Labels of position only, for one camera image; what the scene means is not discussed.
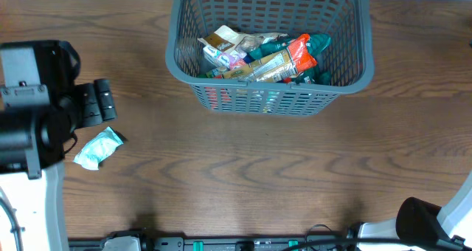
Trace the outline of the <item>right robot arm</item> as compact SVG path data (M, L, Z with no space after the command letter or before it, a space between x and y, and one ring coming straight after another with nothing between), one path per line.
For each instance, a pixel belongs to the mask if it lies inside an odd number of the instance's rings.
M359 223L348 230L349 238L390 238L390 243L357 243L351 250L470 250L471 176L444 206L409 197L392 219Z

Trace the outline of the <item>beige paper pouch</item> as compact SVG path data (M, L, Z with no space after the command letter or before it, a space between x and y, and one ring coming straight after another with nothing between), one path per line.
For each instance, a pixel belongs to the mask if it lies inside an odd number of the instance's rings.
M210 45L221 52L230 53L233 51L251 52L261 44L285 37L288 37L288 34L279 32L253 34L235 32L228 26L223 25L207 37L199 38L198 40L205 46Z

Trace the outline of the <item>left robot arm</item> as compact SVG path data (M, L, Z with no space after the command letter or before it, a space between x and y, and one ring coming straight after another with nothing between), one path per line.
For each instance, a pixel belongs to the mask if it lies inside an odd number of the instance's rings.
M110 83L75 84L68 41L1 45L1 249L68 250L64 145L76 130L117 118Z

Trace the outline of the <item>light green small packet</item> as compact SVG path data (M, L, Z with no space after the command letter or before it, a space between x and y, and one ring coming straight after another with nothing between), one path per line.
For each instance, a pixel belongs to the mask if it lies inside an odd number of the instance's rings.
M90 140L75 156L74 163L89 171L98 171L100 163L112 155L124 142L118 134L107 127Z

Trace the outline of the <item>Kleenex tissue multipack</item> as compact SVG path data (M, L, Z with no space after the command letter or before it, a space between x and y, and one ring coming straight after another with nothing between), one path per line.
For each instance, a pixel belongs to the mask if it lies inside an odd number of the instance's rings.
M216 67L226 67L233 70L251 63L254 59L241 48L231 48L221 51L217 48L207 45L203 48L204 58Z

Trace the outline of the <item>orange biscuit pack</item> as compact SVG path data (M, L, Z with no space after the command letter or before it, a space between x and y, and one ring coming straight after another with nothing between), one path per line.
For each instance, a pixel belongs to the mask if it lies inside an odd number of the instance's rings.
M290 41L280 51L255 60L238 69L223 73L223 79L250 82L276 83L286 78L296 78L307 69L315 67L315 51L319 42L315 35L302 34Z

